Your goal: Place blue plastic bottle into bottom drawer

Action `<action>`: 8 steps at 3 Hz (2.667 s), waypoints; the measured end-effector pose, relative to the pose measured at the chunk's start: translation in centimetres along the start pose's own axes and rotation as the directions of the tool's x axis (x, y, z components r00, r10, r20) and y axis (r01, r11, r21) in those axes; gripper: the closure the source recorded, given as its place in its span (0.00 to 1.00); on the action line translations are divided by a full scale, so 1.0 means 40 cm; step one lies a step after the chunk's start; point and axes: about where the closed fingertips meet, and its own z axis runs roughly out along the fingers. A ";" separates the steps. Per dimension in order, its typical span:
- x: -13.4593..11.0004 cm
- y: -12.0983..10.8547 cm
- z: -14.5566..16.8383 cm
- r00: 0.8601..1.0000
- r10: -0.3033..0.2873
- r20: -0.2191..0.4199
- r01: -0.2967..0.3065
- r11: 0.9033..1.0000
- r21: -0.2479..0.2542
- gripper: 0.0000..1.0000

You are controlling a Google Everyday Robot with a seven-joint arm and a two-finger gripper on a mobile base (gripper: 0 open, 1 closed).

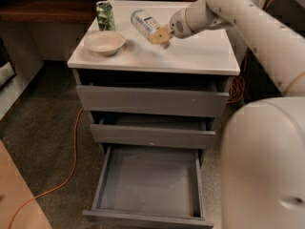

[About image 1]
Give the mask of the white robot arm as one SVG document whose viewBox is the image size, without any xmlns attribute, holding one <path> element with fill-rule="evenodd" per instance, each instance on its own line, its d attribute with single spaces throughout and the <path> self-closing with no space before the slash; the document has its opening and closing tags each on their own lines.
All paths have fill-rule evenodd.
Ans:
<svg viewBox="0 0 305 229">
<path fill-rule="evenodd" d="M 305 38 L 252 0 L 198 0 L 177 13 L 188 35 L 215 16 L 281 93 L 240 108 L 223 132 L 222 229 L 305 229 Z"/>
</svg>

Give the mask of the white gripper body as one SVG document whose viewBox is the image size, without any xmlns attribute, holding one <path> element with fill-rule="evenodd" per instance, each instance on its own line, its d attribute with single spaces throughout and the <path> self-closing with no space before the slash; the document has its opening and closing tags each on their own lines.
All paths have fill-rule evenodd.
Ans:
<svg viewBox="0 0 305 229">
<path fill-rule="evenodd" d="M 173 35 L 179 39 L 194 35 L 193 20 L 187 8 L 177 11 L 171 17 L 170 28 L 173 31 Z"/>
</svg>

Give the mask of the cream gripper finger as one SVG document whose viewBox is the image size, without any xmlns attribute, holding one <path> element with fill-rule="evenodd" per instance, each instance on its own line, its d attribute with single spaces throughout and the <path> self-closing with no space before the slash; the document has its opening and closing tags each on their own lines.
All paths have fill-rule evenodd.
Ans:
<svg viewBox="0 0 305 229">
<path fill-rule="evenodd" d="M 160 27 L 153 31 L 149 36 L 149 41 L 156 44 L 168 43 L 172 38 L 172 31 L 167 27 Z"/>
</svg>

